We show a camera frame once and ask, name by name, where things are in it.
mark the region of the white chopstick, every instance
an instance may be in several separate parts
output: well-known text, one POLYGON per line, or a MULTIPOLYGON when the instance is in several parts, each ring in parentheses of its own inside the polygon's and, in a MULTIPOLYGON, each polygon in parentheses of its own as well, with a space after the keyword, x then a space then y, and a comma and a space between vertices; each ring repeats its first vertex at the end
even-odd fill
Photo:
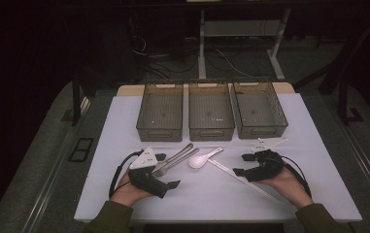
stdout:
POLYGON ((240 182, 246 184, 247 186, 252 187, 256 191, 260 192, 261 194, 265 195, 266 197, 270 198, 271 200, 275 201, 276 203, 279 203, 279 204, 283 203, 281 200, 279 200, 278 198, 276 198, 276 197, 272 196, 271 194, 267 193, 266 191, 264 191, 260 187, 254 185, 253 183, 248 182, 248 180, 236 176, 236 174, 234 174, 234 172, 232 170, 228 169, 227 167, 225 167, 224 165, 222 165, 219 162, 215 161, 214 159, 208 159, 208 161, 210 163, 212 163, 213 165, 215 165, 216 167, 220 168, 221 171, 229 174, 233 178, 236 178, 237 180, 239 180, 240 182))

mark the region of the metal floor strip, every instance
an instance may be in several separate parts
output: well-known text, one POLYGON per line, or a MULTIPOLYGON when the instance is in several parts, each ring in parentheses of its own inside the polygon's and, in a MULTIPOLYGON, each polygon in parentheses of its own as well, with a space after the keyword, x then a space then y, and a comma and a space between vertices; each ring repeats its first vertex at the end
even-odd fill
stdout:
POLYGON ((354 158, 356 159, 357 163, 360 166, 360 169, 363 171, 363 174, 365 175, 367 181, 370 184, 370 161, 367 157, 366 153, 364 152, 363 148, 361 147, 360 143, 357 141, 357 138, 355 137, 352 130, 349 128, 349 126, 346 126, 341 119, 339 119, 338 114, 335 112, 337 107, 334 105, 332 100, 328 100, 326 98, 322 98, 323 102, 327 106, 327 109, 330 113, 332 113, 334 120, 336 123, 340 126, 341 130, 345 134, 348 142, 350 143, 353 151, 354 151, 354 158))
POLYGON ((42 191, 36 199, 36 203, 33 206, 33 209, 27 218, 26 223, 24 224, 21 232, 36 232, 38 225, 43 217, 46 207, 50 201, 50 197, 54 192, 54 188, 57 184, 60 172, 63 168, 64 162, 67 160, 68 154, 71 152, 71 147, 73 142, 80 131, 81 125, 83 125, 84 116, 90 106, 90 101, 87 98, 84 98, 81 105, 81 117, 76 126, 72 126, 67 133, 62 146, 58 152, 58 156, 54 161, 53 167, 50 170, 48 178, 46 179, 42 191))

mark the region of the person's left hand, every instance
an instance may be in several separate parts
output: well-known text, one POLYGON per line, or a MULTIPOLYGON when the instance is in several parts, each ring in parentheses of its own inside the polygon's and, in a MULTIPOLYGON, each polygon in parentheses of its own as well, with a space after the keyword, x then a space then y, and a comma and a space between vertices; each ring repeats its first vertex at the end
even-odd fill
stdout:
POLYGON ((123 177, 118 182, 118 187, 110 198, 111 201, 118 202, 124 206, 132 207, 136 202, 152 195, 145 190, 137 188, 130 182, 127 175, 129 169, 124 173, 123 177))

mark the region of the hand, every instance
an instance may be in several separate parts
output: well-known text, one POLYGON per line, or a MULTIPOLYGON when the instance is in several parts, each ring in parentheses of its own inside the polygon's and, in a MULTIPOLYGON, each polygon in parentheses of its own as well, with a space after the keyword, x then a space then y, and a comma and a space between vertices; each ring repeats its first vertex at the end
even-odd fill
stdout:
POLYGON ((118 202, 124 206, 132 207, 136 202, 143 198, 152 196, 145 190, 137 188, 130 182, 127 175, 129 169, 124 173, 123 177, 118 182, 118 187, 115 193, 110 198, 111 201, 118 202))
POLYGON ((312 198, 306 193, 302 184, 300 184, 294 175, 285 167, 278 176, 260 181, 259 183, 265 183, 274 187, 297 209, 314 203, 312 198))

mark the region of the dark background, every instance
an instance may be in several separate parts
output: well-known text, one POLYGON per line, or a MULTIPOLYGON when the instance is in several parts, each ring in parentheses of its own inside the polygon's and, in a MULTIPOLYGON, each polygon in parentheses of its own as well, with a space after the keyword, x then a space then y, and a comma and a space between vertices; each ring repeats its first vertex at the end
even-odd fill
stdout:
MULTIPOLYGON (((135 83, 141 78, 136 65, 143 61, 130 52, 132 33, 151 38, 155 47, 160 41, 169 42, 164 49, 176 56, 183 55, 183 37, 198 34, 194 12, 142 11, 135 13, 132 27, 127 23, 130 12, 69 13, 58 9, 57 2, 75 1, 0 1, 0 199, 50 104, 75 74, 82 77, 87 95, 120 82, 135 83)), ((286 37, 343 39, 349 36, 347 29, 362 30, 370 21, 370 1, 355 2, 360 4, 346 9, 293 8, 286 37)), ((251 15, 245 13, 238 17, 251 15)), ((227 12, 225 17, 233 18, 235 13, 227 12)), ((370 104, 370 37, 347 75, 370 104)))

